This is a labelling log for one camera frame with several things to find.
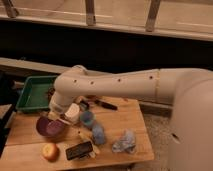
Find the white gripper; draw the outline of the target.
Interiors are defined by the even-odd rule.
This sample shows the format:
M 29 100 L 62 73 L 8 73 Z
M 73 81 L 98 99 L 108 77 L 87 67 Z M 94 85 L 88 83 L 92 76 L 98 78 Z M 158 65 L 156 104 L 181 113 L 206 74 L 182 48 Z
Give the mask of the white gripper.
M 57 114 L 64 114 L 68 110 L 69 106 L 69 102 L 51 100 L 49 103 L 49 108 L 51 111 L 48 113 L 48 118 L 51 120 L 57 120 Z

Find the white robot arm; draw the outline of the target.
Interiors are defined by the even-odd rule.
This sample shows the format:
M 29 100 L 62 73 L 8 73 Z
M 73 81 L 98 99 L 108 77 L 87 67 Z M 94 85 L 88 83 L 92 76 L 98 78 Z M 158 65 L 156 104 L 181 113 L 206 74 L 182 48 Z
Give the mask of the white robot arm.
M 74 66 L 54 82 L 49 107 L 62 114 L 78 96 L 140 99 L 173 106 L 170 171 L 213 171 L 213 71 L 152 69 L 109 74 Z

